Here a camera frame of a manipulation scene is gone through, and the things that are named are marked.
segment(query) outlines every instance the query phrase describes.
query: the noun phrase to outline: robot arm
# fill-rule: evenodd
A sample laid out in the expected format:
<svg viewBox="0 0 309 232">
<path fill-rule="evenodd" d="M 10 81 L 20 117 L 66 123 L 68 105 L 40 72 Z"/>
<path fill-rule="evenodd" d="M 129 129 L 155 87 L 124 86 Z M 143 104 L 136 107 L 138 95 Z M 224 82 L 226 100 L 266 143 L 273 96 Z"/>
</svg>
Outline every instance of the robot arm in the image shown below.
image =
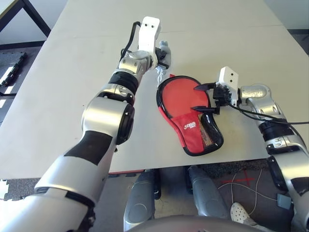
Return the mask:
<svg viewBox="0 0 309 232">
<path fill-rule="evenodd" d="M 134 96 L 142 76 L 165 58 L 164 51 L 155 47 L 160 30 L 159 19 L 144 18 L 139 50 L 126 53 L 126 47 L 110 81 L 85 109 L 79 143 L 57 158 L 35 186 L 35 193 L 24 199 L 22 211 L 1 231 L 73 232 L 88 231 L 93 225 L 93 209 L 116 145 L 132 131 Z"/>
<path fill-rule="evenodd" d="M 242 105 L 248 105 L 257 113 L 274 116 L 287 122 L 280 107 L 273 101 L 271 91 L 264 85 L 243 86 L 239 90 Z M 263 135 L 267 159 L 275 185 L 288 191 L 296 215 L 302 226 L 309 230 L 309 153 L 306 145 L 289 124 L 257 121 Z"/>
<path fill-rule="evenodd" d="M 221 69 L 217 83 L 204 85 L 214 87 L 217 107 L 229 105 L 239 110 L 237 106 L 245 105 L 260 114 L 249 117 L 256 119 L 263 135 L 274 183 L 280 190 L 289 192 L 302 226 L 309 230 L 309 153 L 298 132 L 287 123 L 272 99 L 269 87 L 252 85 L 238 89 L 238 74 L 229 67 Z"/>
</svg>

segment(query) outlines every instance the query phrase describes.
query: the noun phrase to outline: black cable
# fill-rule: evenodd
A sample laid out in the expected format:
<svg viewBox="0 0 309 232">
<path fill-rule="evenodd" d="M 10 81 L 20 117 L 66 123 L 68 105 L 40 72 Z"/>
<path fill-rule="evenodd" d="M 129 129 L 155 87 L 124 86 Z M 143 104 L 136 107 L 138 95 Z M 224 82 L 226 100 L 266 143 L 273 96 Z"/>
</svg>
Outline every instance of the black cable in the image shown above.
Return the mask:
<svg viewBox="0 0 309 232">
<path fill-rule="evenodd" d="M 273 116 L 270 116 L 270 115 L 265 115 L 265 114 L 261 114 L 261 113 L 252 112 L 252 111 L 249 111 L 249 110 L 241 109 L 241 108 L 239 108 L 239 107 L 233 106 L 231 103 L 229 103 L 229 102 L 227 102 L 227 101 L 226 101 L 226 104 L 228 104 L 228 105 L 229 105 L 230 107 L 232 107 L 233 109 L 236 109 L 236 110 L 240 111 L 240 112 L 241 112 L 243 115 L 245 115 L 246 117 L 251 118 L 251 119 L 254 119 L 254 120 L 258 120 L 258 121 L 273 122 L 273 123 L 287 124 L 287 125 L 309 124 L 309 121 L 308 121 L 308 122 L 281 122 L 281 121 L 278 121 L 279 118 L 276 118 L 276 117 L 273 117 Z M 247 115 L 247 114 L 245 114 L 245 113 L 252 114 L 252 115 L 258 115 L 258 116 L 263 116 L 263 117 L 268 117 L 268 118 L 271 118 L 271 119 L 273 119 L 273 120 L 271 121 L 271 120 L 267 120 L 267 119 L 263 119 L 263 118 L 252 117 L 252 116 Z"/>
<path fill-rule="evenodd" d="M 127 50 L 129 49 L 129 47 L 131 46 L 133 39 L 134 39 L 134 34 L 135 34 L 135 30 L 136 30 L 136 25 L 140 26 L 140 22 L 134 22 L 133 26 L 132 26 L 132 30 L 131 30 L 131 34 L 130 34 L 130 39 L 129 42 L 127 42 L 127 45 L 124 49 L 122 49 L 121 51 L 121 56 L 120 56 L 120 60 L 125 57 Z"/>
<path fill-rule="evenodd" d="M 305 144 L 305 141 L 303 140 L 303 138 L 301 137 L 300 133 L 298 133 L 298 131 L 295 129 L 295 127 L 293 127 L 292 125 L 290 125 L 290 128 L 294 131 L 294 133 L 301 139 L 301 141 L 303 142 L 305 148 L 306 147 L 306 144 Z"/>
</svg>

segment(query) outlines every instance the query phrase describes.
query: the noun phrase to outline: white shoe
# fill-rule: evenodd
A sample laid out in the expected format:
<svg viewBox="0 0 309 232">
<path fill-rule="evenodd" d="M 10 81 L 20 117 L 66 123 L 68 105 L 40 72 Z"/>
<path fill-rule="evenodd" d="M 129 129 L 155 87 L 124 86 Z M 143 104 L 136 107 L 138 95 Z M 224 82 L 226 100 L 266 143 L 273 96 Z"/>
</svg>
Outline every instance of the white shoe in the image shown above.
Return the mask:
<svg viewBox="0 0 309 232">
<path fill-rule="evenodd" d="M 238 202 L 235 202 L 234 204 L 232 204 L 231 219 L 232 221 L 245 224 L 245 225 L 250 225 L 250 226 L 256 225 L 256 222 L 250 218 L 247 211 Z"/>
</svg>

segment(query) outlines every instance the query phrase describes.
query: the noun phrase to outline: wire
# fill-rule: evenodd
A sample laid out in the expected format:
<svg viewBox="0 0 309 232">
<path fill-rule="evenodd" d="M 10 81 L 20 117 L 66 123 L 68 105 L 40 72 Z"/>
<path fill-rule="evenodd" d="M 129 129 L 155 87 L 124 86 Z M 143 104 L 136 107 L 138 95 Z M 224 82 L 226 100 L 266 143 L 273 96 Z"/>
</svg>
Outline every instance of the wire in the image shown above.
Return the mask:
<svg viewBox="0 0 309 232">
<path fill-rule="evenodd" d="M 245 110 L 245 109 L 241 109 L 239 107 L 233 106 L 231 103 L 229 103 L 228 101 L 226 101 L 226 104 L 228 104 L 230 107 L 232 107 L 233 109 L 236 109 L 238 111 L 240 111 L 243 115 L 245 115 L 248 118 L 254 119 L 254 120 L 258 120 L 258 121 L 263 121 L 263 122 L 273 122 L 273 123 L 279 123 L 279 124 L 287 124 L 287 125 L 300 125 L 300 124 L 309 124 L 308 122 L 281 122 L 278 121 L 278 118 L 274 117 L 274 116 L 270 116 L 270 115 L 265 115 L 265 114 L 261 114 L 261 113 L 257 113 L 257 112 L 252 112 L 249 110 Z M 252 114 L 252 115 L 258 115 L 258 116 L 263 116 L 263 117 L 268 117 L 273 119 L 272 121 L 267 120 L 267 119 L 263 119 L 263 118 L 256 118 L 256 117 L 252 117 L 250 115 L 247 115 L 245 113 L 248 114 Z"/>
<path fill-rule="evenodd" d="M 132 42 L 133 42 L 133 39 L 134 39 L 134 34 L 135 34 L 135 30 L 136 30 L 136 25 L 140 26 L 140 22 L 134 22 L 133 23 L 133 26 L 132 26 L 132 30 L 131 30 L 131 34 L 130 34 L 130 39 L 129 39 L 129 42 L 127 42 L 127 45 L 124 49 L 122 49 L 121 51 L 121 56 L 120 56 L 120 60 L 125 57 L 126 55 L 126 52 L 128 51 L 129 47 L 131 46 Z"/>
<path fill-rule="evenodd" d="M 233 179 L 232 179 L 232 182 L 231 182 L 231 183 L 234 182 L 237 173 L 238 173 L 241 169 L 239 169 L 239 170 L 235 173 L 235 175 L 233 176 Z M 231 185 L 231 195 L 232 195 L 232 204 L 234 204 L 234 197 L 233 197 L 233 189 L 232 189 L 232 186 L 233 186 L 233 185 Z"/>
<path fill-rule="evenodd" d="M 248 187 L 248 186 L 245 186 L 245 185 L 239 184 L 239 183 L 235 183 L 235 182 L 233 182 L 233 183 L 232 183 L 232 182 L 225 183 L 225 184 L 219 186 L 218 189 L 221 189 L 222 187 L 224 187 L 224 186 L 226 186 L 226 185 L 239 185 L 239 186 L 242 186 L 242 187 L 244 187 L 244 188 L 246 188 L 246 189 L 249 189 L 249 190 L 252 191 L 252 192 L 256 192 L 254 189 L 252 189 L 252 188 L 250 188 L 250 187 Z M 268 200 L 275 201 L 275 202 L 277 201 L 277 199 L 274 199 L 274 198 L 265 196 L 265 195 L 263 195 L 262 193 L 259 193 L 259 192 L 256 192 L 256 193 L 257 193 L 257 195 L 260 195 L 261 197 L 264 197 L 264 198 L 266 198 L 266 199 L 268 199 Z"/>
<path fill-rule="evenodd" d="M 251 215 L 251 214 L 255 211 L 255 208 L 256 208 L 256 203 L 257 203 L 257 184 L 259 183 L 259 180 L 260 180 L 260 177 L 261 177 L 261 174 L 262 174 L 262 170 L 263 170 L 263 169 L 261 169 L 260 174 L 259 174 L 259 177 L 258 177 L 258 179 L 257 179 L 257 181 L 256 181 L 256 184 L 255 184 L 255 203 L 254 203 L 254 208 L 253 208 L 253 210 L 249 213 L 249 215 Z"/>
<path fill-rule="evenodd" d="M 295 129 L 295 127 L 293 127 L 292 125 L 290 125 L 290 128 L 294 131 L 294 133 L 301 139 L 301 141 L 303 142 L 305 148 L 307 148 L 304 139 L 301 137 L 300 133 Z"/>
</svg>

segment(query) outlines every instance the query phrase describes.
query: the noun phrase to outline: white table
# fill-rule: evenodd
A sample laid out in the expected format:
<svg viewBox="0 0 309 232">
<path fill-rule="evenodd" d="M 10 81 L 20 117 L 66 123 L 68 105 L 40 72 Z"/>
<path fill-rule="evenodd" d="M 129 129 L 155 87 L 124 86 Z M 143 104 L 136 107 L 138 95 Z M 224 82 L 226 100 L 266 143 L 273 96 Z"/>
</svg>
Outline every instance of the white table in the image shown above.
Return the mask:
<svg viewBox="0 0 309 232">
<path fill-rule="evenodd" d="M 0 178 L 41 177 L 79 141 L 85 105 L 111 77 L 132 23 L 146 15 L 161 19 L 173 74 L 214 82 L 229 66 L 240 86 L 268 85 L 289 121 L 308 120 L 309 58 L 262 1 L 70 0 L 0 127 Z M 110 172 L 268 157 L 255 122 L 228 107 L 215 116 L 224 145 L 185 154 L 157 109 L 156 77 L 142 80 L 131 138 Z M 296 128 L 308 142 L 308 125 Z"/>
</svg>

